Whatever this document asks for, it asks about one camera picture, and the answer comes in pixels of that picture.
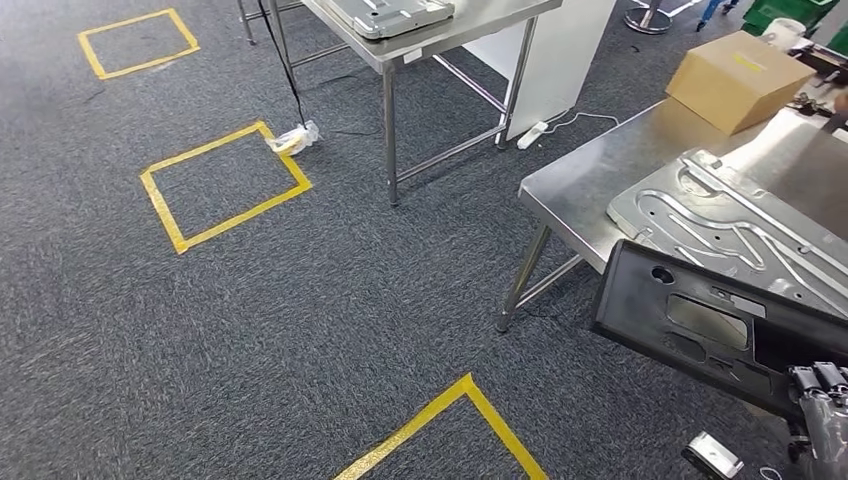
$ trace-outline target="black cable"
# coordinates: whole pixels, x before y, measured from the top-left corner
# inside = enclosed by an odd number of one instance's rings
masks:
[[[358,80],[358,79],[359,79],[359,77],[357,77],[356,75],[341,75],[341,76],[336,77],[336,78],[331,78],[331,79],[329,79],[329,80],[324,80],[323,82],[319,83],[318,85],[315,85],[315,88],[323,87],[324,85],[329,85],[329,84],[331,84],[331,83],[335,83],[335,82],[338,82],[339,80],[344,80],[344,79],[346,79],[346,78],[352,78],[352,79],[354,79],[354,80]]]
[[[370,137],[371,135],[377,135],[381,130],[374,130],[373,132],[347,132],[345,130],[330,130],[330,133],[337,133],[339,135],[353,135],[354,137]]]
[[[289,72],[289,69],[286,67],[286,61],[283,59],[283,51],[280,50],[280,45],[277,43],[277,37],[274,35],[274,31],[271,28],[271,22],[268,20],[268,14],[265,12],[265,5],[262,5],[262,0],[256,0],[259,4],[259,11],[262,13],[262,19],[265,20],[265,26],[268,27],[268,34],[271,35],[271,40],[274,42],[274,48],[277,50],[277,56],[280,58],[280,63],[283,64],[283,70],[286,72],[286,79],[289,81],[289,87],[292,89],[292,94],[294,95],[294,101],[297,102],[297,114],[300,116],[300,123],[302,125],[306,125],[306,119],[303,116],[303,104],[300,101],[300,95],[297,93],[297,88],[294,86],[294,78],[292,75],[294,72]]]

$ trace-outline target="metal plate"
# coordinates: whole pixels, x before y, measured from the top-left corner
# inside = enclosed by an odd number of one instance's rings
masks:
[[[328,5],[356,33],[371,40],[446,20],[454,12],[453,4],[433,0],[335,0]]]
[[[654,172],[607,214],[637,242],[848,318],[848,244],[707,151]]]

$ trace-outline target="yellow label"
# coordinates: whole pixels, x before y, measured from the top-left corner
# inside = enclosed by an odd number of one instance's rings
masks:
[[[735,60],[736,63],[738,63],[739,65],[744,65],[755,72],[763,72],[766,70],[766,67],[760,65],[759,63],[751,60],[750,58],[746,57],[745,55],[739,52],[733,54],[733,60]]]

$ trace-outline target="white panel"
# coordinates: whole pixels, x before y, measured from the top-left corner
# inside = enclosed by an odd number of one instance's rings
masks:
[[[614,4],[566,0],[539,17],[508,139],[574,106]]]
[[[524,23],[522,22],[498,33],[466,43],[463,47],[504,78],[511,79],[515,74],[515,65],[518,63],[518,53],[521,51],[523,37]]]

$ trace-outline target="metal tray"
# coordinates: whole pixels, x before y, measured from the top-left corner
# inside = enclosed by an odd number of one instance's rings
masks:
[[[848,244],[707,151],[654,172],[607,214],[639,243],[848,318]]]

